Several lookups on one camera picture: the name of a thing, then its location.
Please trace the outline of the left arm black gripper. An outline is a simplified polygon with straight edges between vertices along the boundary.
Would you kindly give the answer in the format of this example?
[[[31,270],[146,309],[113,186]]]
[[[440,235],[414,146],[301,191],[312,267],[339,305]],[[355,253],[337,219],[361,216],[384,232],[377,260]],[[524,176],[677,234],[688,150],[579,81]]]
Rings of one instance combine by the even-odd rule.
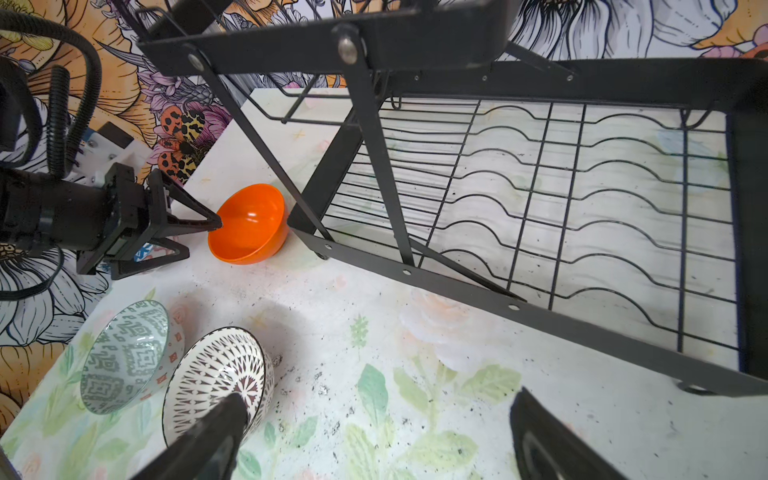
[[[93,275],[106,263],[112,280],[121,280],[150,270],[186,260],[187,246],[166,236],[212,232],[222,227],[221,217],[196,200],[182,186],[161,170],[153,171],[146,187],[134,179],[128,165],[113,164],[98,190],[96,203],[97,236],[89,250],[77,251],[76,271]],[[199,219],[180,218],[170,212],[171,204],[180,204]],[[151,247],[148,256],[136,260],[135,254]]]

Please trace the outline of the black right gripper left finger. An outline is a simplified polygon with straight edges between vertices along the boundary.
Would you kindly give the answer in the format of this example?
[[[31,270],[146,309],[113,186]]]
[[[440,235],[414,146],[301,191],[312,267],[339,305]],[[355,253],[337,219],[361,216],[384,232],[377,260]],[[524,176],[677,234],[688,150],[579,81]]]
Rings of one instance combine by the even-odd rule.
[[[245,402],[231,393],[133,479],[230,479],[247,422]]]

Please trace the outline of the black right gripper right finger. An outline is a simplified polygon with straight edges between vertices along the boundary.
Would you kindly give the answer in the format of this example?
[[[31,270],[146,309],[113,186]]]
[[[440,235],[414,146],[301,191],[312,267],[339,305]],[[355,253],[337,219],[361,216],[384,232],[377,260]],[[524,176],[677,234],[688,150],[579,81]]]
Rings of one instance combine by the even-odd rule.
[[[625,479],[526,388],[515,396],[509,423],[521,479]]]

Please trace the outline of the white bowl dark radial pattern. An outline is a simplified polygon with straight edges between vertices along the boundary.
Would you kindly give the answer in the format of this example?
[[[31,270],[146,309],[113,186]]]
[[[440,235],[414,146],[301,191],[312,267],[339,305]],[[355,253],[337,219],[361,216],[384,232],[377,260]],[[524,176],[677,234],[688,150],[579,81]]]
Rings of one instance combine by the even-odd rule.
[[[232,393],[244,401],[249,439],[263,423],[275,387],[273,363],[248,330],[228,326],[196,341],[174,371],[163,402],[162,431],[171,445]]]

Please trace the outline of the orange plastic bowl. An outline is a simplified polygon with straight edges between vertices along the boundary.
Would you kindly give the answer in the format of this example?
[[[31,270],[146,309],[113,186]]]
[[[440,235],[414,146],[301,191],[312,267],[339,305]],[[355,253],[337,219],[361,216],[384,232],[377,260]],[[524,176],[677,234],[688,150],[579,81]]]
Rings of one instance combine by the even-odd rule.
[[[229,264],[250,265],[274,256],[290,231],[285,199],[269,184],[241,189],[217,214],[222,227],[208,234],[208,246],[214,257]]]

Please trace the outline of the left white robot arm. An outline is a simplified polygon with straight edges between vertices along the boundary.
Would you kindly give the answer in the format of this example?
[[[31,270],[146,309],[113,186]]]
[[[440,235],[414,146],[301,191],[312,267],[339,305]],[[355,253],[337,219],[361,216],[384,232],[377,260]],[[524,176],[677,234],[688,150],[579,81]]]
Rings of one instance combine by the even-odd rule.
[[[106,263],[120,280],[185,260],[189,250],[176,237],[221,226],[216,213],[160,170],[141,185],[132,167],[115,163],[101,186],[48,173],[1,172],[2,242],[33,254],[71,250],[81,275]],[[246,420],[244,402],[225,396],[137,478],[231,478]]]

